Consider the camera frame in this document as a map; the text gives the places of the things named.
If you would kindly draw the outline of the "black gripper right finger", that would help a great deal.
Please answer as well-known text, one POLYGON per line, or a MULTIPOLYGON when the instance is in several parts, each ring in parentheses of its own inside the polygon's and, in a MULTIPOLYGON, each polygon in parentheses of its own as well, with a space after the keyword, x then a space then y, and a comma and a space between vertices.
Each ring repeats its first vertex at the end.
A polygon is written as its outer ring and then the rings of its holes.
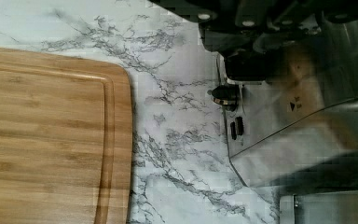
POLYGON ((279 30, 315 35, 326 21, 358 20, 358 0, 284 0, 279 7, 279 30))

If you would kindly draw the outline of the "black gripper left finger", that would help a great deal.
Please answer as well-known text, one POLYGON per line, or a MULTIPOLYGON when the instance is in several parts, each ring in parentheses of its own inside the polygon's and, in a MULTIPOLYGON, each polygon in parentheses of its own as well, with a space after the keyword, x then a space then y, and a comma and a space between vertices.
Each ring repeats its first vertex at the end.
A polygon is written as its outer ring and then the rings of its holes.
POLYGON ((254 50, 263 34, 267 13, 277 0, 149 0, 171 13, 195 22, 203 47, 219 53, 227 77, 237 81, 263 81, 268 57, 254 50))

